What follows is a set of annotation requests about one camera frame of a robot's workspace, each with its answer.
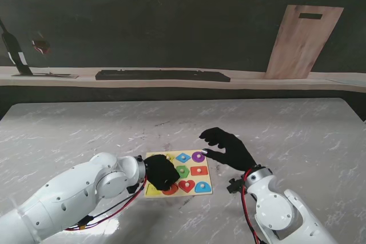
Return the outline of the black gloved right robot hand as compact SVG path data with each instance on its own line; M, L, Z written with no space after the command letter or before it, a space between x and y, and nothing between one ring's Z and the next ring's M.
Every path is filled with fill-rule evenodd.
M207 158L243 172L247 172L257 165L243 142L234 134L228 133L219 127L203 131L199 138L203 139L209 146L217 146L219 149L225 150L222 153L206 148L204 154Z

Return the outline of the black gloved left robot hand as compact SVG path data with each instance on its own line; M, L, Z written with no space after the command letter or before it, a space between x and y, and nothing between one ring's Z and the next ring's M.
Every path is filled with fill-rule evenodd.
M159 191L168 191L180 175L165 155L157 154L144 159L147 180Z

